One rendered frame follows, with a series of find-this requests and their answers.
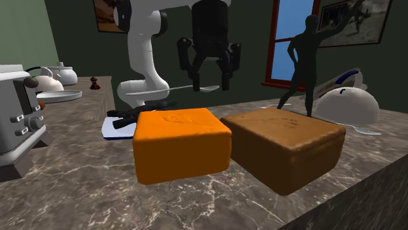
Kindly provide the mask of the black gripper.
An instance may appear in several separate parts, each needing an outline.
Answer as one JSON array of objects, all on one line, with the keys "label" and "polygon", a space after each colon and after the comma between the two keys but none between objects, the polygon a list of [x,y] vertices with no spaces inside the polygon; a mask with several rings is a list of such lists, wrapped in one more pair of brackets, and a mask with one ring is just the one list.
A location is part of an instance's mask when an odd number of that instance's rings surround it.
[{"label": "black gripper", "polygon": [[[228,42],[228,7],[223,0],[199,0],[192,5],[192,41],[177,41],[180,69],[188,73],[193,90],[200,90],[199,70],[206,58],[216,61],[222,72],[222,90],[230,88],[233,72],[239,70],[241,44]],[[190,63],[188,49],[193,45],[195,58]]]}]

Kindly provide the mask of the long silver spoon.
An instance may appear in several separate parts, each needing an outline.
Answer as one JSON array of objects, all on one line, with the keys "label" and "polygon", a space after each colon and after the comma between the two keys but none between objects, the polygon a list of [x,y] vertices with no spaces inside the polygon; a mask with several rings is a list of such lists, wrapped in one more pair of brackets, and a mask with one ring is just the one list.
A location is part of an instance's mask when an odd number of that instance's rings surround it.
[{"label": "long silver spoon", "polygon": [[[163,89],[163,90],[132,92],[132,93],[127,93],[126,95],[148,95],[148,94],[161,93],[161,92],[172,91],[172,90],[181,90],[181,89],[192,88],[192,87],[193,87],[192,85],[189,85],[189,86],[179,86],[179,87],[169,88],[169,89]],[[199,88],[199,91],[202,91],[202,92],[211,92],[211,91],[217,90],[219,87],[220,87],[219,85],[205,86],[205,87],[200,87],[200,88]]]}]

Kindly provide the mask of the red framed window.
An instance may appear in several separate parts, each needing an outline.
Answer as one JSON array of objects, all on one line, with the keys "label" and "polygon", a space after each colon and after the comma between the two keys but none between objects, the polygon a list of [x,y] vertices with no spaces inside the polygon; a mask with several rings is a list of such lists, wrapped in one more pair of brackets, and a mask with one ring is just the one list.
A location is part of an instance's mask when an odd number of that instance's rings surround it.
[{"label": "red framed window", "polygon": [[288,89],[294,64],[287,52],[290,41],[305,30],[305,19],[317,15],[321,0],[273,0],[267,67],[263,86]]}]

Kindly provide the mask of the silver fork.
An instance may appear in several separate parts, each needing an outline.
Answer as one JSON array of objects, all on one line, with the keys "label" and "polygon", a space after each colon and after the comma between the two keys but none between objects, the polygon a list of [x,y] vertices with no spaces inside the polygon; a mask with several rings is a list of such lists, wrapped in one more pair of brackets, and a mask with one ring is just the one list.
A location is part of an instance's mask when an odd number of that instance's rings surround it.
[{"label": "silver fork", "polygon": [[[256,108],[265,109],[265,108],[271,108],[271,107],[278,107],[278,105],[279,104],[271,104],[271,105],[267,105],[267,106],[264,106],[264,107],[256,106]],[[289,106],[289,105],[292,105],[292,103],[283,104],[283,106]]]}]

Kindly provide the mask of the orange box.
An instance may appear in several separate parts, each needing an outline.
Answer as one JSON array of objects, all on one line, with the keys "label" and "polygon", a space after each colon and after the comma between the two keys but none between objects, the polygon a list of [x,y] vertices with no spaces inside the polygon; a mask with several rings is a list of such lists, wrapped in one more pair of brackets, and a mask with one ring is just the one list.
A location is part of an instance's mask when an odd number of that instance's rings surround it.
[{"label": "orange box", "polygon": [[137,180],[151,185],[222,172],[231,137],[206,108],[142,112],[132,141]]}]

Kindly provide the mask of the black human figure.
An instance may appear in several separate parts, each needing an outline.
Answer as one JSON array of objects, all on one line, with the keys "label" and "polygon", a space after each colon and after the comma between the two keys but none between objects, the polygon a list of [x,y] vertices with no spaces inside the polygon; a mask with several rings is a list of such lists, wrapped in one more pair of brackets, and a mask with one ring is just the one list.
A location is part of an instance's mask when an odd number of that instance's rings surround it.
[{"label": "black human figure", "polygon": [[281,97],[277,109],[281,109],[287,100],[297,92],[300,84],[305,84],[305,108],[307,116],[311,117],[313,112],[313,93],[317,81],[316,52],[320,43],[332,37],[346,27],[349,20],[359,9],[365,0],[357,0],[342,21],[332,29],[315,32],[318,25],[318,16],[310,15],[305,19],[305,31],[296,35],[288,45],[287,52],[294,63],[290,89]]}]

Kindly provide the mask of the black tool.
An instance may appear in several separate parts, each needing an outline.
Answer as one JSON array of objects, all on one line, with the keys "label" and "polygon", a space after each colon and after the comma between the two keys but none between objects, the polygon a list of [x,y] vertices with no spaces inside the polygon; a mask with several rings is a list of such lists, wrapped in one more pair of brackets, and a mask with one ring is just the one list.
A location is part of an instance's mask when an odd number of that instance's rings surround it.
[{"label": "black tool", "polygon": [[154,105],[143,105],[131,110],[119,111],[119,110],[110,110],[107,111],[108,117],[118,117],[119,120],[112,122],[112,125],[115,129],[123,128],[129,124],[136,123],[141,112],[148,112],[154,110],[165,110],[168,107],[173,107],[177,104],[175,100],[159,102]]}]

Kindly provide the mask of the brown box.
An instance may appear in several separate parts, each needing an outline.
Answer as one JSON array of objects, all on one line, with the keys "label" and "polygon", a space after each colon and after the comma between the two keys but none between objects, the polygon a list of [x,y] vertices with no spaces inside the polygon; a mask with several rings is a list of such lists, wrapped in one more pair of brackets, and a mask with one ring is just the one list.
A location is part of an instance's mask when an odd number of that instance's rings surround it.
[{"label": "brown box", "polygon": [[232,160],[279,195],[332,170],[346,134],[339,125],[275,108],[224,116],[221,122],[232,132]]}]

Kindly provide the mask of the white board with blue rim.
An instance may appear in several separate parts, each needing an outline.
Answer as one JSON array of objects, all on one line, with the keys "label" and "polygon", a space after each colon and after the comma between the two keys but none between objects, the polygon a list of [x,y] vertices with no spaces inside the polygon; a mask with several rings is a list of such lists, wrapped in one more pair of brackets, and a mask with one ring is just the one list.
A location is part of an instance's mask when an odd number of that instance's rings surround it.
[{"label": "white board with blue rim", "polygon": [[131,123],[125,127],[115,129],[113,126],[113,121],[119,120],[118,117],[106,117],[104,119],[101,133],[106,140],[125,140],[132,139],[136,126],[136,123]]}]

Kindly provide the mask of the white teapot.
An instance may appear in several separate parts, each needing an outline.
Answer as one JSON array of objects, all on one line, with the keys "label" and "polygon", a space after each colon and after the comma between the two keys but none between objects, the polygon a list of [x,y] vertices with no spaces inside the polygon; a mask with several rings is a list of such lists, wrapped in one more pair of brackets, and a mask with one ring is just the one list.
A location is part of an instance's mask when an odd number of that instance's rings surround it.
[{"label": "white teapot", "polygon": [[55,67],[48,67],[54,79],[59,80],[63,86],[73,86],[78,82],[76,72],[72,67],[66,67],[63,62],[57,62]]}]

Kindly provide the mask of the white dome lid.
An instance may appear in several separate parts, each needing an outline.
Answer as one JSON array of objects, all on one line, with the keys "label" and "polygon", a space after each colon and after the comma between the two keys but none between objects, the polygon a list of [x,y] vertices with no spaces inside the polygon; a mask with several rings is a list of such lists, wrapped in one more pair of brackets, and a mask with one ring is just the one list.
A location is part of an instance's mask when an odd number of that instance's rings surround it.
[{"label": "white dome lid", "polygon": [[329,91],[318,100],[315,110],[321,118],[345,124],[376,123],[379,113],[379,104],[374,96],[354,87]]}]

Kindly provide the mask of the grey plate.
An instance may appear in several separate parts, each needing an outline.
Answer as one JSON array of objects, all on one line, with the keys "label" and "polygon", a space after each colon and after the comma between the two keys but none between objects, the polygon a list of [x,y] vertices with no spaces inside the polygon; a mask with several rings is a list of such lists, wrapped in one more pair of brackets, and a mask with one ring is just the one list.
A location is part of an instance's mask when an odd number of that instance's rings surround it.
[{"label": "grey plate", "polygon": [[48,91],[37,94],[37,99],[44,103],[62,103],[82,97],[80,90]]}]

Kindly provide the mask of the grey toaster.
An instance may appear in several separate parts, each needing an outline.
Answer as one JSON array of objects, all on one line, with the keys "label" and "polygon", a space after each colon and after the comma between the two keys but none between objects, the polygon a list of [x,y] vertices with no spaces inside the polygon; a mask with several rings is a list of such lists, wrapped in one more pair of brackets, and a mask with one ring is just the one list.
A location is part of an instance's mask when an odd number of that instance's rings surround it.
[{"label": "grey toaster", "polygon": [[0,183],[23,178],[33,166],[28,152],[54,140],[35,94],[38,85],[22,65],[0,64]]}]

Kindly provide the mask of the orange wall picture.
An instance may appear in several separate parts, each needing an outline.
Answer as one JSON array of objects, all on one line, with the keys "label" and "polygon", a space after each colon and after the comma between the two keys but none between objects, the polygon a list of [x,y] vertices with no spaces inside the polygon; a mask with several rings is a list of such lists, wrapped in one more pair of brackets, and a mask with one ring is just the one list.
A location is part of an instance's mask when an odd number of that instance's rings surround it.
[{"label": "orange wall picture", "polygon": [[114,21],[114,8],[122,0],[93,0],[98,32],[124,33]]}]

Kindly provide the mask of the grey wall picture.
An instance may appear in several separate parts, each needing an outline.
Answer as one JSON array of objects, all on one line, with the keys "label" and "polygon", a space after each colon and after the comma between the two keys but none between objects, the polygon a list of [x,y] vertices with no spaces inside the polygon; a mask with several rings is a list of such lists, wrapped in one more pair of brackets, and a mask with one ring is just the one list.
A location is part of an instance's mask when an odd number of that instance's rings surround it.
[{"label": "grey wall picture", "polygon": [[[349,14],[357,0],[343,0],[322,7],[320,31],[333,29]],[[321,48],[379,44],[393,0],[364,0],[342,32],[323,40]]]}]

